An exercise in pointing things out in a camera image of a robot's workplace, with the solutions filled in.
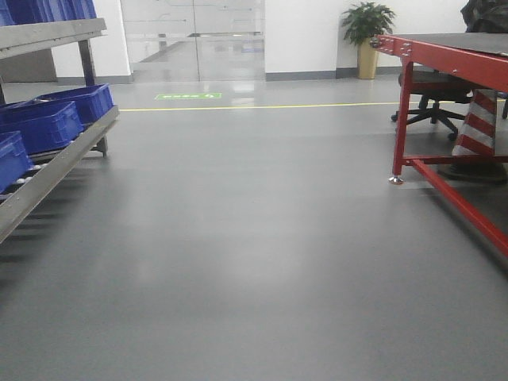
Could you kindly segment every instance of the red metal table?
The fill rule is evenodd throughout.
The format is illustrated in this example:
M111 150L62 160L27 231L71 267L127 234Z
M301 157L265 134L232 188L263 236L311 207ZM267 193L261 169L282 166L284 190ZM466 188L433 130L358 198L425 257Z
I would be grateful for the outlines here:
M508 236L429 167L430 164L506 163L508 156L412 156L405 153L414 64L431 67L482 87L508 92L508 35L453 33L383 35L377 38L378 51L399 56L402 61L402 87L390 182L402 184L402 167L414 167L508 258Z

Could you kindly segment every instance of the black table top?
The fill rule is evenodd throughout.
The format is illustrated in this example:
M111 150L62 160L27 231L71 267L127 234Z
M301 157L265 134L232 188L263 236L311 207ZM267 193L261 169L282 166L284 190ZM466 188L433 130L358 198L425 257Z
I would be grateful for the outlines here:
M508 34L505 33L436 33L398 34L396 37L449 46L474 52L508 56Z

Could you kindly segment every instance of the glass door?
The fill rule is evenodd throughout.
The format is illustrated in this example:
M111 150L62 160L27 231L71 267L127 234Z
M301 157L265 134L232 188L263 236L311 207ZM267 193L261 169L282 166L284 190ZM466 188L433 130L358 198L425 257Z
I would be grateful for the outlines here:
M264 79L264 0L121 0L136 82Z

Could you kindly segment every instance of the red and white striped pole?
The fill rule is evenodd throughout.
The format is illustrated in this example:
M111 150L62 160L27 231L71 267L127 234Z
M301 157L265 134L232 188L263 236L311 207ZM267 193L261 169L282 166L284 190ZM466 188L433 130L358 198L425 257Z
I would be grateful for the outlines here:
M475 90L452 155L493 156L496 116L497 92L486 89Z

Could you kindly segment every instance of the gold planter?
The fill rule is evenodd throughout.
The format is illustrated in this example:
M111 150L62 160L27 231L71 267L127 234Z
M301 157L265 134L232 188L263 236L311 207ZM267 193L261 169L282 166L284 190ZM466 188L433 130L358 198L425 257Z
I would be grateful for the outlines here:
M358 78L374 79L375 69L378 66L378 51L369 44L370 38L366 39L358 47Z

